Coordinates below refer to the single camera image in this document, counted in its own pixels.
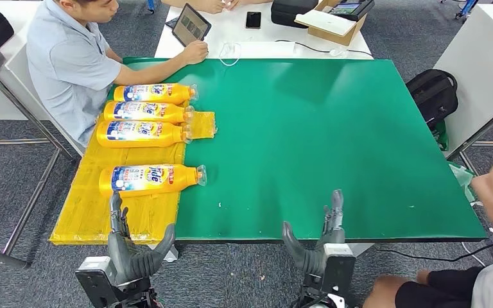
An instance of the light blue shirt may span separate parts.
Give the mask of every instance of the light blue shirt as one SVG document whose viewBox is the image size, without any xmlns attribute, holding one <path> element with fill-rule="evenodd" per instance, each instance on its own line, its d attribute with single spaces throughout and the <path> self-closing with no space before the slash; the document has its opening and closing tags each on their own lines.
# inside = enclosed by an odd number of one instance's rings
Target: light blue shirt
<svg viewBox="0 0 493 308">
<path fill-rule="evenodd" d="M 106 56 L 95 22 L 87 28 L 53 0 L 44 0 L 28 32 L 29 72 L 52 117 L 86 147 L 121 64 Z"/>
</svg>

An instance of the white table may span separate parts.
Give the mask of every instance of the white table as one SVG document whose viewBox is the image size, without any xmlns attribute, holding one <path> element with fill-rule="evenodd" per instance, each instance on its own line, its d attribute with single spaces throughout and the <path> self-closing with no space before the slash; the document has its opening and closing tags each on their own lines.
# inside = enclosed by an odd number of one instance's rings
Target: white table
<svg viewBox="0 0 493 308">
<path fill-rule="evenodd" d="M 167 21 L 178 17 L 181 8 L 171 8 L 167 15 Z M 246 29 L 247 12 L 261 12 L 262 21 L 260 29 Z M 209 45 L 208 58 L 218 58 L 220 51 L 225 43 L 233 42 L 274 42 L 276 40 L 291 40 L 303 43 L 315 49 L 328 51 L 330 49 L 345 47 L 328 40 L 307 34 L 307 29 L 292 28 L 274 24 L 271 21 L 271 3 L 250 4 L 236 7 L 233 11 L 224 10 L 220 14 L 209 14 L 201 12 L 211 24 L 212 28 L 205 37 Z M 359 32 L 352 40 L 347 49 L 360 50 L 370 53 L 370 50 Z M 178 55 L 184 47 L 171 33 L 171 28 L 165 26 L 158 43 L 155 58 L 173 58 Z M 292 55 L 271 55 L 260 54 L 259 56 L 249 54 L 242 58 L 335 58 L 327 53 L 319 53 L 309 50 L 297 44 Z M 363 53 L 346 54 L 346 58 L 352 59 L 372 59 L 371 56 Z"/>
</svg>

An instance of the gray carpet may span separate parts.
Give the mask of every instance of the gray carpet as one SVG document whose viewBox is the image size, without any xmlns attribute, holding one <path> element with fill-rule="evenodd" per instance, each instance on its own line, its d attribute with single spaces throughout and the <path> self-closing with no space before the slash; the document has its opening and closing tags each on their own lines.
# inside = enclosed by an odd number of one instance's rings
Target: gray carpet
<svg viewBox="0 0 493 308">
<path fill-rule="evenodd" d="M 110 45 L 122 56 L 153 56 L 168 8 L 148 15 L 144 1 L 120 1 L 115 19 L 102 24 Z M 362 30 L 377 58 L 391 58 L 404 80 L 430 68 L 460 28 L 453 19 L 456 3 L 437 0 L 377 0 Z M 0 138 L 40 136 L 28 123 L 0 121 Z M 493 130 L 487 135 L 493 140 Z M 52 154 L 48 144 L 0 147 L 0 249 Z M 493 148 L 471 148 L 481 172 L 493 164 Z M 47 241 L 60 213 L 77 164 L 59 158 L 14 255 L 33 261 L 25 271 L 0 266 L 0 307 L 90 307 L 73 271 L 86 256 L 105 255 L 104 246 L 53 246 Z M 482 207 L 475 208 L 488 227 Z M 493 234 L 486 243 L 493 243 Z M 473 250 L 486 243 L 467 243 Z M 165 307 L 287 307 L 296 297 L 301 274 L 281 244 L 188 244 L 180 258 L 165 263 L 153 277 Z M 452 258 L 464 253 L 460 243 L 378 244 L 357 260 L 352 293 L 363 301 L 375 277 L 413 278 L 421 268 L 467 268 L 472 258 L 432 262 L 378 252 L 391 248 L 415 255 Z M 479 258 L 493 263 L 493 249 Z"/>
</svg>

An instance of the tablet screen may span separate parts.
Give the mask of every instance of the tablet screen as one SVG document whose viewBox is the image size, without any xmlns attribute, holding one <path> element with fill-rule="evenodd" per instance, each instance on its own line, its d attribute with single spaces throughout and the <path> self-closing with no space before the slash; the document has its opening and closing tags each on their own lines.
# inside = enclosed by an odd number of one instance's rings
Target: tablet screen
<svg viewBox="0 0 493 308">
<path fill-rule="evenodd" d="M 351 4 L 337 4 L 334 6 L 334 8 L 330 11 L 330 14 L 332 15 L 338 15 L 338 14 L 352 14 L 352 12 L 359 7 L 359 3 L 351 3 Z"/>
<path fill-rule="evenodd" d="M 173 28 L 173 35 L 186 46 L 195 40 L 203 40 L 210 28 L 211 24 L 186 3 Z"/>
</svg>

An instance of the black shorts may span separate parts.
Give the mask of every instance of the black shorts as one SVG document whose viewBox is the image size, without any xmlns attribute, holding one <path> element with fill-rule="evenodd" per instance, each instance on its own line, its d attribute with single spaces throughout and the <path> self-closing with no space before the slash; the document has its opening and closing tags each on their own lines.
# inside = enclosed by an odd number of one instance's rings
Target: black shorts
<svg viewBox="0 0 493 308">
<path fill-rule="evenodd" d="M 432 271 L 427 286 L 406 282 L 396 293 L 396 308 L 471 308 L 473 285 L 482 269 Z"/>
</svg>

